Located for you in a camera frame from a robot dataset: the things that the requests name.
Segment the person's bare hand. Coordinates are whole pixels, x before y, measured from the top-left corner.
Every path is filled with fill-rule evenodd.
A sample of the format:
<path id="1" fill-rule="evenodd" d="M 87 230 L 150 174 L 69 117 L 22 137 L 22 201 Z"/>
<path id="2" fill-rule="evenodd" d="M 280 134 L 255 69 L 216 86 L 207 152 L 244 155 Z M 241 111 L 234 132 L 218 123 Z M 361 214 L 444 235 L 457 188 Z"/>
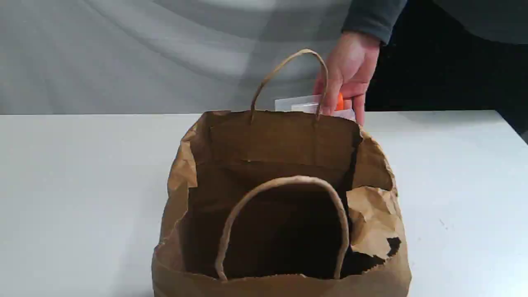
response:
<path id="1" fill-rule="evenodd" d="M 324 94 L 322 113 L 331 115 L 341 94 L 343 107 L 352 109 L 358 124 L 365 122 L 365 100 L 375 73 L 380 40 L 361 32 L 345 32 L 329 54 L 326 65 L 328 79 L 321 73 L 314 85 L 314 94 Z"/>

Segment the grey sleeved forearm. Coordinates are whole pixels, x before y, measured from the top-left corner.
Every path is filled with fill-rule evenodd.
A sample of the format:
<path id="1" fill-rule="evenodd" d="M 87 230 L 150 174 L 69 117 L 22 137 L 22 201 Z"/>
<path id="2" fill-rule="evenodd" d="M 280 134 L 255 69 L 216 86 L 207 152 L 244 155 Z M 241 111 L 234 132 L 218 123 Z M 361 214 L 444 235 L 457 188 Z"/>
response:
<path id="1" fill-rule="evenodd" d="M 407 0 L 353 0 L 342 33 L 363 33 L 387 45 L 406 4 Z"/>

